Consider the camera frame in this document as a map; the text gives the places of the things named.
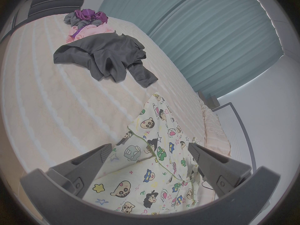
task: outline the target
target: blue star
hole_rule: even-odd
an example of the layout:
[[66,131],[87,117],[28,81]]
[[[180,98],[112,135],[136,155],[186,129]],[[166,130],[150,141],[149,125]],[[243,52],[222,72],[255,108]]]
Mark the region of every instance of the blue star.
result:
[[161,142],[161,137],[159,136],[159,133],[157,133],[157,136],[158,136],[158,141]]
[[119,160],[116,154],[110,156],[110,161]]
[[104,199],[101,200],[101,199],[97,199],[97,201],[95,201],[96,203],[100,203],[101,205],[105,204],[105,203],[108,203],[107,201],[105,201]]

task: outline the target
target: dark gray clothing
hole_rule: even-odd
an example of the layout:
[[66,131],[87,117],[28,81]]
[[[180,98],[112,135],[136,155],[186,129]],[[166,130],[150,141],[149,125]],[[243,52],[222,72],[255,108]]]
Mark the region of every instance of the dark gray clothing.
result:
[[66,24],[71,25],[72,27],[77,26],[78,29],[81,29],[88,24],[92,24],[96,26],[103,24],[103,22],[100,19],[93,20],[92,22],[91,20],[81,20],[80,18],[76,17],[75,12],[67,14],[64,18],[64,22]]
[[158,78],[143,66],[144,48],[128,35],[100,33],[62,45],[55,51],[53,60],[55,64],[72,62],[84,66],[98,81],[109,76],[115,82],[123,81],[127,68],[137,83],[147,88]]

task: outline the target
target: light strip along curtain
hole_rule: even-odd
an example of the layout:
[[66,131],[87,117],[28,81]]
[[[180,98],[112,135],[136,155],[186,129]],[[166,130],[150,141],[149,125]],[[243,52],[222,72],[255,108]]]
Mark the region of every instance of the light strip along curtain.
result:
[[233,91],[283,55],[257,0],[104,0],[100,10],[136,24],[205,97]]

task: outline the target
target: pile of clothes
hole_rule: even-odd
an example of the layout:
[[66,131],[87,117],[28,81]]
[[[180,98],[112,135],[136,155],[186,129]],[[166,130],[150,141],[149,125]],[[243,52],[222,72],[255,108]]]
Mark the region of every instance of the pile of clothes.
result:
[[115,82],[123,81],[126,69],[144,88],[157,81],[158,78],[143,66],[145,47],[134,37],[119,36],[107,21],[105,13],[95,13],[91,9],[75,10],[66,15],[64,22],[72,27],[67,44],[55,51],[54,63],[84,66],[98,81],[110,76]]

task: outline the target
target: purple satin fabric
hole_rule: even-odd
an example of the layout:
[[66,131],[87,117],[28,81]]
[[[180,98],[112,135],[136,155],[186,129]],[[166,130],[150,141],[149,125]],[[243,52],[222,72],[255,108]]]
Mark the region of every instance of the purple satin fabric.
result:
[[[85,21],[91,20],[91,22],[88,23],[87,25],[90,25],[92,23],[92,21],[94,21],[94,20],[101,20],[101,22],[103,22],[103,23],[107,23],[107,20],[108,20],[108,17],[106,16],[106,14],[104,12],[95,13],[95,11],[92,9],[75,10],[74,12],[75,12],[75,16],[81,20],[85,20]],[[77,32],[75,32],[72,35],[72,37],[74,38],[81,31],[81,29],[78,29]]]

